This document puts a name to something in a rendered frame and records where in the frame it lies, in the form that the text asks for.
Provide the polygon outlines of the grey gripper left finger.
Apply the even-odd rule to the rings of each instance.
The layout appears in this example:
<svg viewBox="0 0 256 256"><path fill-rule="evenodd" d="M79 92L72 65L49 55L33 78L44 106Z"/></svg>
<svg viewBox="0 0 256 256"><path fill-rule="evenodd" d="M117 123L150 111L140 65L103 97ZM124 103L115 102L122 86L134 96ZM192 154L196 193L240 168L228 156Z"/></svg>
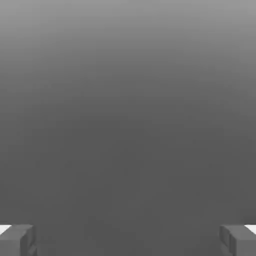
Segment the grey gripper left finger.
<svg viewBox="0 0 256 256"><path fill-rule="evenodd" d="M0 256L38 256L36 227L0 224Z"/></svg>

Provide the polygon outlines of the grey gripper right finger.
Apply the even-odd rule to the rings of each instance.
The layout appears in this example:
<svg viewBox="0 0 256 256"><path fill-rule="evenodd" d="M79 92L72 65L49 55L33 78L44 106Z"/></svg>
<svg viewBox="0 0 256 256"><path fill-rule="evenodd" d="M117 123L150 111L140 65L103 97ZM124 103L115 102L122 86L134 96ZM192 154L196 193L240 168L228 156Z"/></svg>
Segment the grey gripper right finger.
<svg viewBox="0 0 256 256"><path fill-rule="evenodd" d="M222 256L256 256L256 224L221 225Z"/></svg>

